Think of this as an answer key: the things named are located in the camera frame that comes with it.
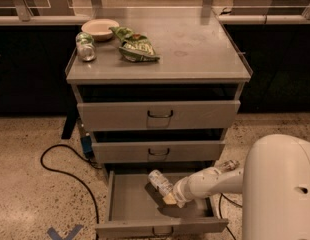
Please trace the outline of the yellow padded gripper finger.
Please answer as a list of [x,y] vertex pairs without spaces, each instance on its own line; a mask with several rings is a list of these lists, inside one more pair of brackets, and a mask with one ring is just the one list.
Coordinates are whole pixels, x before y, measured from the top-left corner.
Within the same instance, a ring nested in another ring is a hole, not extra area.
[[163,197],[163,201],[167,204],[167,205],[176,205],[177,204],[177,201],[176,199],[174,198],[174,196],[169,193],[167,194],[166,196]]

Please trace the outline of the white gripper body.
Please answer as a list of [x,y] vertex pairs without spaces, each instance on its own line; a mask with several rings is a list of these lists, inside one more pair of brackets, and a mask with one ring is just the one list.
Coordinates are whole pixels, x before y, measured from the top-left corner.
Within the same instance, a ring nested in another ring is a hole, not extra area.
[[180,179],[173,187],[173,195],[179,208],[183,208],[188,202],[194,199],[194,195],[190,191],[188,177]]

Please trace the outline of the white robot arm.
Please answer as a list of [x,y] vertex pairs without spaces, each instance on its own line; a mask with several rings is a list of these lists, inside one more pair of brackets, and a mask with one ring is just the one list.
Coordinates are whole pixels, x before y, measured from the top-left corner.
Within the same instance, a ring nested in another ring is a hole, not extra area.
[[310,142],[267,135],[240,168],[229,160],[186,176],[163,195],[180,207],[218,193],[242,195],[242,240],[310,240]]

